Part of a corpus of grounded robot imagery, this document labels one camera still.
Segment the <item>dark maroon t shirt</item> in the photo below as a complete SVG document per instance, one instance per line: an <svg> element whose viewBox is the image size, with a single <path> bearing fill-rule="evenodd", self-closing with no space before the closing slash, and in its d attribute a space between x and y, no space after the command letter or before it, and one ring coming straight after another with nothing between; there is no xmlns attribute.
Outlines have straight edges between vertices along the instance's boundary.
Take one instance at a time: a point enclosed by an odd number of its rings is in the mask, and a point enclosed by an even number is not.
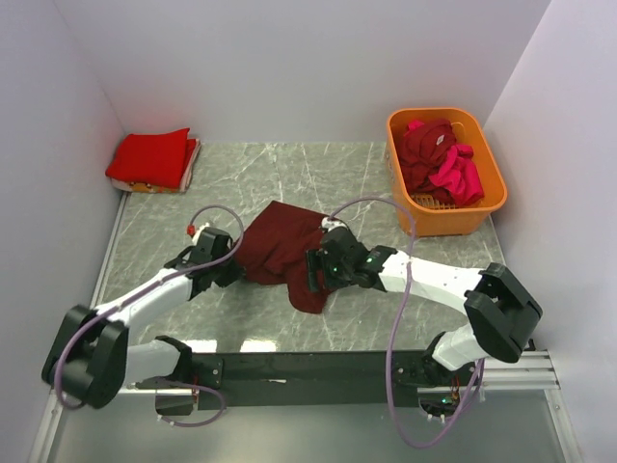
<svg viewBox="0 0 617 463"><path fill-rule="evenodd" d="M322 213L292 204L269 203L246 228L234 255L245 269L245 278L263 286L285 285L294 309L322 313L331 292L309 290L306 252L319 246L324 218Z"/></svg>

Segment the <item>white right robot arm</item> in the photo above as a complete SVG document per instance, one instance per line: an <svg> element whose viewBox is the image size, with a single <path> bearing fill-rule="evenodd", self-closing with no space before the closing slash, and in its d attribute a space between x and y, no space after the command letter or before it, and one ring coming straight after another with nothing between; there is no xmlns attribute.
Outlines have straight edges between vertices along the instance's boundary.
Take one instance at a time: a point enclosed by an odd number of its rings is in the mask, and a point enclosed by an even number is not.
<svg viewBox="0 0 617 463"><path fill-rule="evenodd" d="M316 249L306 252L308 289L348 286L414 295L462 313L462 327L442 332L416 359L393 368L394 377L420 388L447 385L477 361L515 364L543 311L505 265L454 267L378 245L367 249L340 222L329 222Z"/></svg>

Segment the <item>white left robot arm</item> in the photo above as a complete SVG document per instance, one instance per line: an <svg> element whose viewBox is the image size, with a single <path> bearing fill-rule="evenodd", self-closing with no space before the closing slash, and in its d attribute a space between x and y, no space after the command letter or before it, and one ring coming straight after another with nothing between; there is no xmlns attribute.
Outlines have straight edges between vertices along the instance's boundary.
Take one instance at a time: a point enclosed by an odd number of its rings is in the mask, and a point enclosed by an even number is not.
<svg viewBox="0 0 617 463"><path fill-rule="evenodd" d="M237 281L243 274L233 258L239 245L227 232L202 226L191 244L145 283L94 308L69 309L41 371L59 402L69 410L100 409L121 388L149 380L198 387L199 368L189 345L170 336L131 345L130 331L212 286Z"/></svg>

